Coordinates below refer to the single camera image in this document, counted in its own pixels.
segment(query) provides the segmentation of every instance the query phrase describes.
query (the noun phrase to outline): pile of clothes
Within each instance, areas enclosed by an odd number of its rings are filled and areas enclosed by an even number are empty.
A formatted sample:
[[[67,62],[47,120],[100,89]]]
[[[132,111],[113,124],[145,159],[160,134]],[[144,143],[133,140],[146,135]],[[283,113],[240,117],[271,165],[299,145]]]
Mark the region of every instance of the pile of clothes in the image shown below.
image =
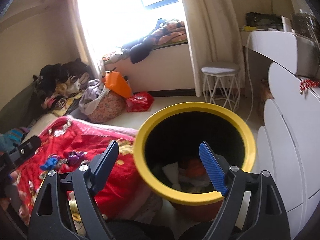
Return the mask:
[[[133,64],[144,60],[155,46],[186,41],[187,34],[184,21],[178,19],[158,19],[156,27],[144,37],[122,46],[120,52],[112,52],[103,57],[105,64],[130,58]]]
[[[90,78],[88,69],[80,59],[43,67],[39,76],[33,76],[34,90],[42,108],[57,116],[66,114],[74,101],[79,101],[82,90],[87,86]]]
[[[158,164],[152,169],[152,173],[163,184],[181,192],[200,194],[215,191],[198,158],[170,163],[164,167]]]

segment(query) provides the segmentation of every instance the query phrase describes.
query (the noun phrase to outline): cabinet door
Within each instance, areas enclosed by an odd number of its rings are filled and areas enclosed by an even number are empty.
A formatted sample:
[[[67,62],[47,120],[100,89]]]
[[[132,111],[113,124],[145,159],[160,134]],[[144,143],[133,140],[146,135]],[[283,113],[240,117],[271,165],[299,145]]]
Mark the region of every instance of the cabinet door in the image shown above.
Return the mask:
[[[257,139],[257,147],[258,147],[258,162],[256,173],[260,173],[263,170],[269,171],[272,175],[273,179],[276,182],[274,166],[273,166],[273,153],[271,152],[270,142],[267,134],[267,130],[265,126],[259,128],[258,131],[258,139]]]
[[[297,152],[274,99],[266,101],[264,120],[275,163],[275,181],[288,212],[303,203],[304,187]]]
[[[304,209],[304,204],[296,207],[295,209],[287,213],[291,239],[294,239],[301,230],[303,209]]]
[[[320,189],[320,89],[308,90],[301,95],[300,82],[277,63],[271,64],[270,90],[300,153],[307,198],[310,198]]]
[[[314,194],[311,198],[307,199],[306,202],[306,213],[303,220],[303,227],[308,222],[310,217],[312,216],[313,212],[315,211],[316,207],[318,206],[320,202],[320,191],[318,191],[316,194]]]

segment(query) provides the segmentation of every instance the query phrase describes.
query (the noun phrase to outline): red blanket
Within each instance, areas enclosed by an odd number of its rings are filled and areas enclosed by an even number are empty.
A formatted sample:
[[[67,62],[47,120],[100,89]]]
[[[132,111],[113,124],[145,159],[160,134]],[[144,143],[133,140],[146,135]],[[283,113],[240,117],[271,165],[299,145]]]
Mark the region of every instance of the red blanket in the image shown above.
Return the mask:
[[[68,120],[71,123],[69,127],[66,125]],[[26,204],[30,212],[34,203],[32,200],[33,193],[29,185],[32,182],[35,190],[40,187],[42,180],[39,175],[43,171],[39,166],[45,163],[49,155],[57,154],[64,158],[64,153],[84,151],[88,152],[85,158],[91,160],[95,155],[103,153],[112,140],[119,143],[119,157],[111,171],[108,182],[104,189],[96,195],[95,200],[101,213],[108,218],[113,218],[134,195],[141,181],[132,156],[134,137],[101,127],[97,128],[65,116],[58,118],[39,137],[42,145],[36,155],[19,168],[21,177],[18,180],[18,188],[27,193]],[[75,170],[75,167],[64,164],[58,172],[64,173],[73,170]]]

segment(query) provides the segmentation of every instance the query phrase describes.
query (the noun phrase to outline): metal screw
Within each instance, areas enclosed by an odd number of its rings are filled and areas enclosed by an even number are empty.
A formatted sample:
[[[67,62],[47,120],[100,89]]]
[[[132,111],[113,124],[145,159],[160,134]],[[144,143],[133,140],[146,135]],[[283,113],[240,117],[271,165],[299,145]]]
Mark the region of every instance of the metal screw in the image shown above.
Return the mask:
[[[88,165],[81,165],[80,167],[79,167],[79,170],[81,170],[81,171],[86,171],[87,169],[88,169],[89,167],[88,167]]]
[[[230,170],[232,170],[233,172],[237,172],[237,171],[239,171],[239,167],[237,167],[237,166],[235,166],[235,165],[232,165],[232,166],[230,167]]]
[[[52,177],[54,174],[56,174],[56,171],[55,171],[55,170],[52,170],[52,171],[49,171],[49,172],[48,172],[48,175],[49,175],[50,177]]]
[[[262,175],[266,176],[266,177],[269,177],[270,176],[270,172],[269,171],[263,171]]]

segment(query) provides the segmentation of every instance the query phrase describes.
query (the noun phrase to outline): ceiling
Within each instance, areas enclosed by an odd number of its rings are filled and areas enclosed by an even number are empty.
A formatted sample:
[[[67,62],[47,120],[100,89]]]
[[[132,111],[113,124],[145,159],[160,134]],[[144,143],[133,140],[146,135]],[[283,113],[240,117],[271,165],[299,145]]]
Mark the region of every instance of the ceiling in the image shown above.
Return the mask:
[[[26,18],[57,6],[61,0],[13,0],[0,21],[0,32]]]

